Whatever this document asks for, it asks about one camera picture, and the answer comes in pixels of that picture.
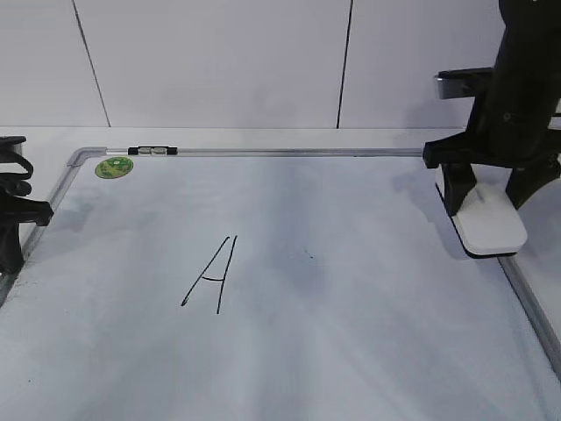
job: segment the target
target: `white surface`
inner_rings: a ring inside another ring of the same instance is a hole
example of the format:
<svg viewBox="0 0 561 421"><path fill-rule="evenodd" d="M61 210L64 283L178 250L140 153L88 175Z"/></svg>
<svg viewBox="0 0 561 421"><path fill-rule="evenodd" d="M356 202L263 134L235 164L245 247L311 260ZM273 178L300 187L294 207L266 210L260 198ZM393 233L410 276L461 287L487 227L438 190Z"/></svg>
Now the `white surface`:
<svg viewBox="0 0 561 421"><path fill-rule="evenodd" d="M437 170L437 185L444 196L444 177ZM517 253L528 239L524 224L504 188L485 182L465 197L452 217L465 248L478 256Z"/></svg>
<svg viewBox="0 0 561 421"><path fill-rule="evenodd" d="M0 125L107 125L70 0L3 0Z"/></svg>
<svg viewBox="0 0 561 421"><path fill-rule="evenodd" d="M437 99L433 76L492 66L498 0L355 0L341 127L458 127L471 99Z"/></svg>
<svg viewBox="0 0 561 421"><path fill-rule="evenodd" d="M348 2L76 3L113 126L337 123Z"/></svg>
<svg viewBox="0 0 561 421"><path fill-rule="evenodd" d="M561 182L540 190L520 215L529 240L516 262L561 340Z"/></svg>
<svg viewBox="0 0 561 421"><path fill-rule="evenodd" d="M0 310L2 420L561 416L507 280L464 256L420 160L95 164ZM180 307L233 234L221 315L211 282Z"/></svg>

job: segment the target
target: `white wall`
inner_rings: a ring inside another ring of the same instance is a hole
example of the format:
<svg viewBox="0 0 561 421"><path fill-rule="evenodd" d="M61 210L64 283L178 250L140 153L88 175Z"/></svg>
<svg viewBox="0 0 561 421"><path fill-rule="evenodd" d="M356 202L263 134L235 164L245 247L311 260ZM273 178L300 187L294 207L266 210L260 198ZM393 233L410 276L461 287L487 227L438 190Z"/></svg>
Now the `white wall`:
<svg viewBox="0 0 561 421"><path fill-rule="evenodd" d="M76 0L114 126L335 127L350 0ZM341 127L464 125L498 0L354 0ZM72 0L0 3L0 125L106 125Z"/></svg>
<svg viewBox="0 0 561 421"><path fill-rule="evenodd" d="M494 64L498 0L355 0L341 127L455 127L471 99L437 100L441 70Z"/></svg>
<svg viewBox="0 0 561 421"><path fill-rule="evenodd" d="M107 125L70 0L0 3L0 125Z"/></svg>
<svg viewBox="0 0 561 421"><path fill-rule="evenodd" d="M335 127L346 0L78 0L113 126Z"/></svg>

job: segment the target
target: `black metal bracket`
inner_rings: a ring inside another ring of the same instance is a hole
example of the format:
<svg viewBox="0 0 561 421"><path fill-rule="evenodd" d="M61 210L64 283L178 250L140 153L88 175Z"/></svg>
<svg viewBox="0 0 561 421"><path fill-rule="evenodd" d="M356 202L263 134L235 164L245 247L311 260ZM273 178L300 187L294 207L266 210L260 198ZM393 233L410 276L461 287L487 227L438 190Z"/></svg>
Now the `black metal bracket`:
<svg viewBox="0 0 561 421"><path fill-rule="evenodd" d="M512 168L507 194L516 209L524 205L539 189L561 178L561 131L547 129L542 145L534 155L524 160L502 159L489 150L487 139L478 135L483 118L483 103L492 80L492 68L452 70L437 76L440 97L475 96L466 130L446 139L428 142L423 149L427 168L442 167L444 176L444 206L448 215L456 215L467 194L475 187L472 164Z"/></svg>
<svg viewBox="0 0 561 421"><path fill-rule="evenodd" d="M19 242L19 224L48 225L53 216L49 202L36 202L27 196L32 187L26 180L33 175L33 165L19 153L23 136L0 137L0 164L16 163L23 173L0 173L0 272L17 273L24 264Z"/></svg>

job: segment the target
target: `small black mark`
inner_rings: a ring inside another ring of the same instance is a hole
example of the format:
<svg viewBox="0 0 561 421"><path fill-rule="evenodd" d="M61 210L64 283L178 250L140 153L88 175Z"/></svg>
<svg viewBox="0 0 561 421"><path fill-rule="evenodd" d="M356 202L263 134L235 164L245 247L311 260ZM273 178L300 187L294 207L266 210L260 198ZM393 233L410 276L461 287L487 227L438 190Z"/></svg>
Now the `small black mark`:
<svg viewBox="0 0 561 421"><path fill-rule="evenodd" d="M212 262L216 259L216 257L220 254L220 251L223 249L224 245L228 242L228 240L230 239L230 236L226 237L224 239L224 241L222 242L222 244L220 245L220 247L218 248L217 252L214 253L214 255L212 256L212 259L210 259L209 264L207 264L207 266L202 270L202 272L197 276L195 282L193 282L193 285L191 285L191 288L189 289L189 291L187 292L187 294L185 295L185 298L183 298L183 301L181 302L181 307L185 306L185 304L187 304L187 301L189 300L189 296L191 295L191 292L193 292L193 289L195 289L195 286L197 283L199 283L199 281L201 279L205 280L205 281L211 281L211 282L221 282L220 285L220 294L218 296L218 306L217 306L217 314L220 314L220 306L222 304L222 294L224 292L224 284L226 283L226 275L228 274L228 269L230 268L230 263L231 263L231 258L234 254L234 247L236 246L236 241L238 240L238 236L234 236L234 240L231 243L231 249L230 249L230 256L228 257L228 262L226 263L226 268L224 270L224 275L222 276L222 278L217 279L217 278L209 278L208 276L204 276L204 274L206 273L207 270L209 270L210 265L212 265Z"/></svg>

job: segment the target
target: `round sticker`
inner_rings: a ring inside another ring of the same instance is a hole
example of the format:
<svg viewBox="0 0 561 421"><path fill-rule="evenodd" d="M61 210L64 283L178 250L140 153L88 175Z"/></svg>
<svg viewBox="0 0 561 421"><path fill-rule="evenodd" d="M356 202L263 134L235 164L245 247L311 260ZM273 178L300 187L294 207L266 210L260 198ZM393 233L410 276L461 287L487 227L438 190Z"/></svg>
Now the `round sticker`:
<svg viewBox="0 0 561 421"><path fill-rule="evenodd" d="M100 178L114 179L127 175L132 171L132 160L124 156L116 156L100 162L96 167L96 175Z"/></svg>

